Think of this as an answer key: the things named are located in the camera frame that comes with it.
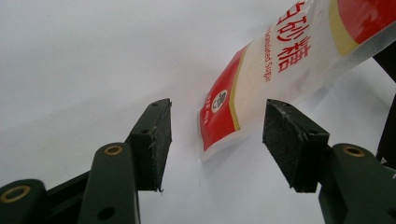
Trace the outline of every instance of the circular logo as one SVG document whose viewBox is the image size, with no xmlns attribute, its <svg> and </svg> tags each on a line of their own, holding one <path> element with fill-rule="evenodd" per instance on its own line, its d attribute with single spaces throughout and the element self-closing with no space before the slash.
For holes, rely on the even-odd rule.
<svg viewBox="0 0 396 224">
<path fill-rule="evenodd" d="M 225 98 L 227 97 L 227 90 L 221 91 L 213 100 L 212 112 L 216 113 L 223 105 Z"/>
</svg>

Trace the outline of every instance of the white surface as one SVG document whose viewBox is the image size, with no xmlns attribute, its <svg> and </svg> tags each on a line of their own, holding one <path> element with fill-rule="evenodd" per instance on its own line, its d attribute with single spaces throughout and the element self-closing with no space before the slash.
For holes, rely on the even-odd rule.
<svg viewBox="0 0 396 224">
<path fill-rule="evenodd" d="M 2 1 L 0 186 L 48 189 L 90 169 L 146 106 L 170 98 L 173 143 L 163 193 L 140 192 L 142 223 L 322 223 L 297 194 L 262 130 L 199 158 L 197 112 L 234 53 L 294 1 Z M 375 151 L 394 83 L 369 60 L 298 105 L 331 133 Z"/>
</svg>

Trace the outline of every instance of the logo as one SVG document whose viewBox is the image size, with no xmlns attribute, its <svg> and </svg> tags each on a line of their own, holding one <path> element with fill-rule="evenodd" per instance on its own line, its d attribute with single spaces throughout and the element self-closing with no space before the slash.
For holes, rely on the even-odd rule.
<svg viewBox="0 0 396 224">
<path fill-rule="evenodd" d="M 225 98 L 227 97 L 227 90 L 221 91 L 213 100 L 212 112 L 216 113 L 223 105 Z"/>
</svg>

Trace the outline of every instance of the screw hole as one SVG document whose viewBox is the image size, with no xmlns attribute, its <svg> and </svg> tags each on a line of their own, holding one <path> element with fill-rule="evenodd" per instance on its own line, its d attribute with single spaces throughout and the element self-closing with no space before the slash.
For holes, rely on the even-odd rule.
<svg viewBox="0 0 396 224">
<path fill-rule="evenodd" d="M 108 220 L 108 219 L 112 218 L 115 213 L 116 213 L 116 210 L 114 210 L 113 207 L 107 207 L 107 208 L 102 209 L 102 211 L 100 211 L 98 213 L 98 218 L 100 220 Z"/>
<path fill-rule="evenodd" d="M 1 202 L 3 203 L 13 203 L 16 202 L 17 200 L 23 198 L 26 196 L 30 191 L 29 186 L 17 186 L 15 188 L 7 190 L 2 196 L 1 196 Z"/>
<path fill-rule="evenodd" d="M 115 156 L 122 152 L 122 147 L 112 146 L 105 149 L 105 154 L 107 156 Z"/>
<path fill-rule="evenodd" d="M 347 147 L 347 148 L 344 148 L 344 151 L 346 154 L 349 154 L 354 157 L 363 157 L 364 156 L 364 152 L 358 148 Z"/>
</svg>

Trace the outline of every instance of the plastic bag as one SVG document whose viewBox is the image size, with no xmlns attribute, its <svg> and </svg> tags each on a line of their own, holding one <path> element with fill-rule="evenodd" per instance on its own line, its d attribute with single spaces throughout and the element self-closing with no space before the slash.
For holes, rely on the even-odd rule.
<svg viewBox="0 0 396 224">
<path fill-rule="evenodd" d="M 199 113 L 202 160 L 262 127 L 266 99 L 299 102 L 396 39 L 396 1 L 303 0 L 238 51 Z"/>
</svg>

